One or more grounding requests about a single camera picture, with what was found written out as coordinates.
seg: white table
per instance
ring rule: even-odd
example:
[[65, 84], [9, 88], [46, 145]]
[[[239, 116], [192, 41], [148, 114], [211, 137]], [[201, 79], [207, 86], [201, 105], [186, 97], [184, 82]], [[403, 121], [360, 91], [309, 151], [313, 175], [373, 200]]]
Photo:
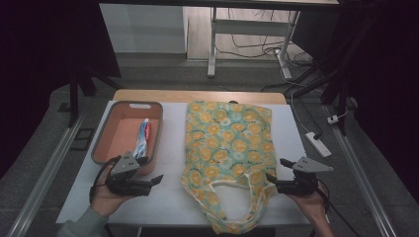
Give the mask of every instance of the white table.
[[[109, 102], [105, 114], [109, 111]], [[154, 171], [144, 180], [164, 175], [162, 182], [153, 187], [148, 197], [136, 197], [124, 203], [110, 217], [110, 223], [137, 226], [209, 226], [199, 205], [190, 197], [180, 182], [185, 167], [185, 120], [186, 103], [161, 103], [163, 105], [163, 124], [155, 158], [157, 164]], [[286, 158], [297, 161], [305, 156], [302, 143], [297, 132], [293, 113], [287, 105], [261, 105], [273, 110], [272, 136], [278, 160], [277, 173], [280, 179], [291, 180], [291, 169], [280, 165], [279, 159]], [[74, 185], [59, 214], [56, 222], [63, 223], [67, 219], [77, 220], [89, 206], [89, 190], [100, 170], [91, 158], [93, 144], [98, 138], [96, 132], [92, 145], [76, 177]], [[241, 212], [236, 206], [233, 212]], [[261, 218], [259, 226], [308, 223], [299, 212], [298, 207], [288, 197], [274, 194]]]

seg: tote bag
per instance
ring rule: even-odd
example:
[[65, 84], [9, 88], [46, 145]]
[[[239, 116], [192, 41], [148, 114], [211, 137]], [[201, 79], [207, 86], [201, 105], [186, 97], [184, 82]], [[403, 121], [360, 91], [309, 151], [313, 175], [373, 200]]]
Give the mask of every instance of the tote bag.
[[[241, 234], [253, 229], [276, 187], [270, 109], [224, 102], [191, 102], [186, 121], [185, 190], [200, 204], [215, 233]], [[248, 189], [246, 216], [229, 220], [215, 190], [217, 185]]]

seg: black fabric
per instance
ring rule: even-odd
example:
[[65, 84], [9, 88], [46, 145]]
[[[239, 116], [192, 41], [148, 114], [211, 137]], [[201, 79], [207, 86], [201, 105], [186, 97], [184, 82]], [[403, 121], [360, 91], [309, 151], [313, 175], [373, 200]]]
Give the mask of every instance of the black fabric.
[[292, 41], [315, 60], [327, 56], [339, 14], [300, 12]]
[[6, 0], [0, 5], [0, 174], [13, 164], [69, 73], [92, 68], [120, 77], [95, 1]]
[[350, 94], [360, 126], [419, 202], [418, 10], [388, 1], [355, 56]]

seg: metal rod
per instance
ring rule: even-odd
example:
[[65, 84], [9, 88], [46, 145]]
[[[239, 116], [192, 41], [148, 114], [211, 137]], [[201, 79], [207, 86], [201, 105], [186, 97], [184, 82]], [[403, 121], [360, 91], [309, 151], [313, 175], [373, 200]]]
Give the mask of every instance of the metal rod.
[[[331, 116], [327, 110], [324, 111], [328, 116]], [[355, 154], [351, 143], [349, 142], [347, 136], [344, 136], [340, 129], [336, 125], [333, 126], [333, 132], [335, 134], [336, 139], [339, 142], [339, 145], [342, 148], [342, 151], [345, 155], [345, 158], [348, 162], [349, 168], [351, 169], [352, 173], [354, 174], [354, 178], [360, 187], [361, 192], [364, 195], [364, 199], [366, 200], [367, 204], [370, 206], [373, 217], [376, 220], [377, 227], [381, 232], [381, 235], [384, 237], [396, 237], [396, 233], [392, 227], [392, 224], [385, 213], [384, 208], [382, 207], [381, 202], [379, 201], [374, 189], [368, 179], [364, 169], [359, 162], [357, 155]]]
[[65, 155], [67, 154], [68, 149], [70, 148], [71, 142], [74, 139], [74, 136], [77, 133], [82, 121], [86, 117], [87, 112], [89, 111], [91, 101], [93, 99], [89, 98], [86, 108], [83, 110], [80, 117], [75, 121], [72, 127], [68, 127], [55, 150], [53, 151], [51, 157], [49, 158], [45, 168], [43, 169], [40, 178], [38, 179], [35, 187], [33, 188], [31, 194], [29, 195], [25, 205], [22, 207], [21, 212], [15, 220], [12, 228], [8, 233], [8, 237], [19, 237], [25, 236], [28, 232], [29, 227], [32, 224], [32, 221], [35, 218], [35, 215], [40, 208], [42, 201], [53, 181], [55, 175], [61, 166], [62, 161], [64, 160]]
[[299, 12], [293, 12], [293, 17], [289, 23], [286, 37], [284, 38], [284, 45], [281, 47], [280, 58], [284, 58], [287, 52], [288, 45], [293, 35], [293, 28], [295, 27], [296, 19], [298, 18]]
[[210, 46], [209, 46], [209, 70], [208, 78], [215, 76], [215, 33], [216, 33], [216, 7], [212, 8], [212, 18], [210, 21]]

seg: orange tray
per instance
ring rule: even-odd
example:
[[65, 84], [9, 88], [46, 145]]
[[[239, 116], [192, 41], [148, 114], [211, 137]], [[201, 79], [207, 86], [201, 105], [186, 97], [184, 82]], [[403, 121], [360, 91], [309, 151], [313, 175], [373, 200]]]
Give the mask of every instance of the orange tray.
[[138, 169], [138, 175], [147, 175], [156, 163], [160, 129], [163, 121], [163, 107], [157, 102], [115, 102], [107, 115], [104, 125], [92, 151], [92, 159], [104, 164], [111, 158], [133, 152], [141, 123], [148, 119], [150, 134], [147, 143], [148, 163]]

